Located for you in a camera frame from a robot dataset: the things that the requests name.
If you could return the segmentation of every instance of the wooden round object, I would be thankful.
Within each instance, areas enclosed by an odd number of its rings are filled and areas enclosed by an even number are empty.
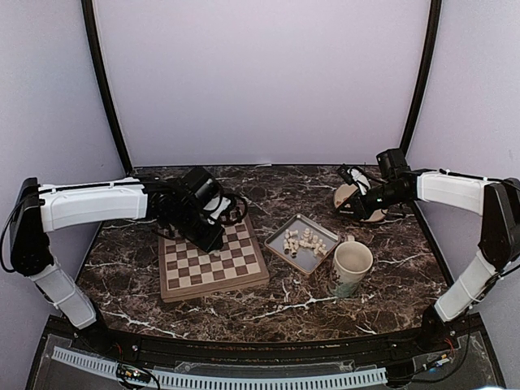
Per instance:
[[[354,191],[356,191],[358,187],[355,185],[349,185],[349,184],[343,184],[341,185],[335,192],[334,192],[334,207],[337,209],[339,206],[341,206],[341,203],[343,203],[346,199],[348,199]],[[374,223],[374,222],[381,222],[383,219],[385,219],[387,210],[376,210],[369,219],[362,219],[361,222],[364,223]]]

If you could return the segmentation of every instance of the white mug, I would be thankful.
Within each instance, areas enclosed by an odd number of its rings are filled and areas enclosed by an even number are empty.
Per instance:
[[[352,296],[373,263],[371,250],[355,241],[353,236],[348,236],[347,241],[339,244],[334,252],[327,283],[329,292],[339,298]]]

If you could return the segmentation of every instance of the mug rim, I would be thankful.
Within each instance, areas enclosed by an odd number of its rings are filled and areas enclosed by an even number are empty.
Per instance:
[[[338,249],[342,246],[342,245],[345,245],[345,244],[349,244],[349,245],[352,245],[352,244],[355,244],[355,245],[361,245],[363,248],[365,248],[366,250],[368,250],[368,253],[370,254],[370,265],[363,271],[351,271],[347,268],[345,268],[344,266],[342,266],[340,264],[340,262],[337,260],[337,251]],[[350,274],[353,274],[353,275],[360,275],[360,274],[364,274],[366,272],[368,272],[368,270],[370,270],[370,268],[374,265],[374,255],[372,254],[372,251],[370,250],[370,248],[368,248],[368,246],[366,246],[365,244],[363,244],[362,242],[359,242],[359,241],[345,241],[345,242],[342,242],[341,244],[339,244],[338,246],[336,246],[336,250],[334,251],[334,263],[339,267],[341,268],[343,271],[346,271],[346,272],[349,272]]]

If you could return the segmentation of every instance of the black frame pole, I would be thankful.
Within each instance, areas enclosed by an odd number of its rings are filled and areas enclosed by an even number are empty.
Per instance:
[[[436,45],[437,29],[440,20],[440,7],[442,0],[431,0],[430,15],[428,16],[428,25],[426,30],[426,38],[424,39],[424,47],[422,48],[421,65],[417,74],[417,81],[415,83],[414,96],[409,108],[408,119],[406,120],[405,131],[401,138],[399,147],[406,155],[414,136],[415,126],[419,117],[419,111],[423,104],[424,91],[428,81],[428,74],[430,73],[431,60],[433,58],[433,50]]]
[[[99,93],[103,100],[105,107],[106,118],[114,138],[115,147],[119,154],[119,159],[123,164],[124,171],[129,175],[132,170],[132,162],[128,155],[127,146],[124,144],[123,133],[119,126],[117,114],[115,113],[114,102],[112,100],[111,90],[106,78],[105,65],[103,64],[103,57],[101,46],[99,45],[98,29],[96,27],[96,18],[94,15],[92,0],[81,0],[83,7],[84,26],[87,31],[87,38],[89,39],[90,55],[92,56],[92,64],[96,73],[97,85],[99,86]]]

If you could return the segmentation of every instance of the silver tray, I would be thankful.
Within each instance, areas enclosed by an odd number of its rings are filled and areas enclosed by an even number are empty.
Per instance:
[[[318,236],[319,239],[323,240],[323,243],[327,246],[327,253],[324,255],[314,256],[314,251],[312,249],[300,248],[297,251],[297,255],[293,258],[290,254],[286,254],[284,252],[284,239],[285,239],[285,231],[287,229],[294,231],[298,230],[301,233],[309,228],[312,230],[314,235]],[[298,270],[310,275],[321,262],[334,250],[334,248],[340,243],[340,238],[330,230],[327,230],[325,227],[317,224],[312,219],[308,219],[307,217],[296,214],[289,221],[287,221],[280,229],[278,229],[272,236],[270,236],[265,244],[266,248],[268,248],[274,254],[280,256],[283,260],[291,264],[293,267],[296,267]]]

